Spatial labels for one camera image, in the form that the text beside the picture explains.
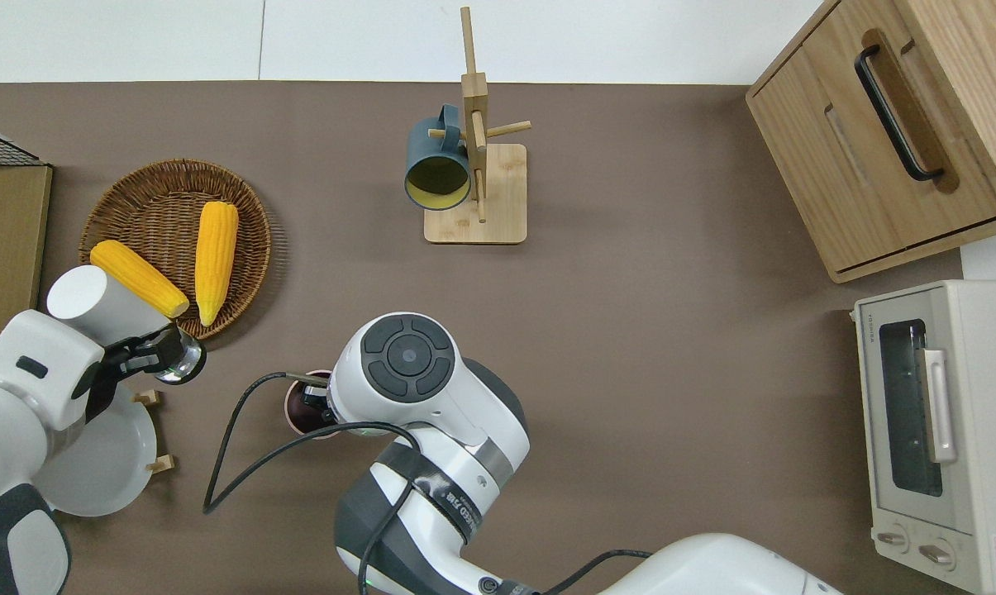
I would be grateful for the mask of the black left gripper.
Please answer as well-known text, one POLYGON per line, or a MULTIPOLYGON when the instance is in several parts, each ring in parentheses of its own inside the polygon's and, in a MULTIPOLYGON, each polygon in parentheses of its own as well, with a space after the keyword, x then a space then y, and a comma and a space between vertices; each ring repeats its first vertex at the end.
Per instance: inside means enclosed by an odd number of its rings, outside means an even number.
POLYGON ((168 324, 146 336, 130 336, 105 347, 87 398, 85 418, 96 418, 115 399, 117 385, 135 373, 169 375, 175 373, 183 353, 181 330, 168 324))

